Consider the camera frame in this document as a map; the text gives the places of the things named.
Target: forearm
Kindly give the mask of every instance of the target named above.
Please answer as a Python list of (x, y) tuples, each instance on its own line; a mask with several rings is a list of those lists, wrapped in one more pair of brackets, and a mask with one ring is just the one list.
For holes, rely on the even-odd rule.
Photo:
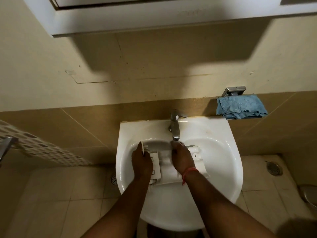
[(266, 227), (225, 198), (198, 171), (188, 172), (188, 188), (209, 234), (215, 237), (275, 237)]
[(119, 200), (82, 238), (132, 237), (141, 214), (150, 179), (133, 180)]

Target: round metal drain cover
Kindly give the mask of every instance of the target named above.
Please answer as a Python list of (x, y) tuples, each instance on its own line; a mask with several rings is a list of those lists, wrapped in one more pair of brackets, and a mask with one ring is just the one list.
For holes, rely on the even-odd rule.
[(111, 183), (112, 183), (113, 185), (118, 185), (116, 175), (111, 176)]
[(273, 176), (281, 176), (283, 174), (282, 168), (274, 162), (267, 162), (266, 169)]

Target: mosaic tile strip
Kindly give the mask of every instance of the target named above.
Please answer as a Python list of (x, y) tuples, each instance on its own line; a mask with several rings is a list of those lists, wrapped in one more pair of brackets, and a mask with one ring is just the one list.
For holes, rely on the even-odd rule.
[(19, 130), (18, 128), (0, 120), (0, 142), (6, 136), (18, 138), (12, 148), (21, 150), (31, 156), (47, 159), (66, 166), (89, 165), (90, 162), (80, 156), (76, 156), (67, 150), (63, 150), (52, 143), (43, 141), (37, 136)]

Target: sink basin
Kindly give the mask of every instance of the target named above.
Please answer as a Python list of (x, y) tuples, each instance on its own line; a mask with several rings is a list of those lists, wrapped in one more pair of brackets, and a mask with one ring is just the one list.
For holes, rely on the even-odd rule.
[[(170, 120), (151, 120), (121, 123), (116, 176), (121, 193), (134, 177), (131, 154), (142, 140), (149, 150), (171, 150)], [(225, 197), (235, 203), (239, 197), (243, 169), (240, 154), (228, 121), (222, 117), (195, 117), (179, 120), (180, 141), (195, 145), (212, 183)], [(149, 185), (141, 219), (167, 230), (190, 231), (204, 227), (187, 185), (181, 182)]]

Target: hand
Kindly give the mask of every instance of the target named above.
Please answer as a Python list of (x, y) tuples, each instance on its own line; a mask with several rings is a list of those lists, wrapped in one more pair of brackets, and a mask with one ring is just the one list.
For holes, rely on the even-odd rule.
[(153, 171), (153, 162), (148, 152), (142, 155), (142, 144), (138, 144), (135, 151), (132, 152), (132, 167), (134, 179), (150, 179)]
[(171, 142), (172, 145), (172, 162), (175, 169), (183, 176), (185, 170), (190, 167), (195, 167), (193, 157), (182, 143)]

